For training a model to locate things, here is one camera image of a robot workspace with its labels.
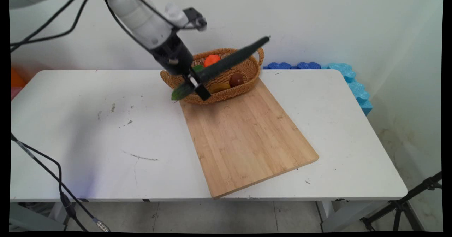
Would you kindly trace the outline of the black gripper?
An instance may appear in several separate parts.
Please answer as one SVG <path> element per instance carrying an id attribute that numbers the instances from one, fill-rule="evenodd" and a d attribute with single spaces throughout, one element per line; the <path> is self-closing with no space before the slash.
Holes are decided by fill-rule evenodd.
<path id="1" fill-rule="evenodd" d="M 193 55 L 177 35 L 170 35 L 163 44 L 151 50 L 154 59 L 173 76 L 182 76 L 184 87 L 194 89 L 194 92 L 206 101 L 211 97 L 198 76 L 190 74 Z"/>

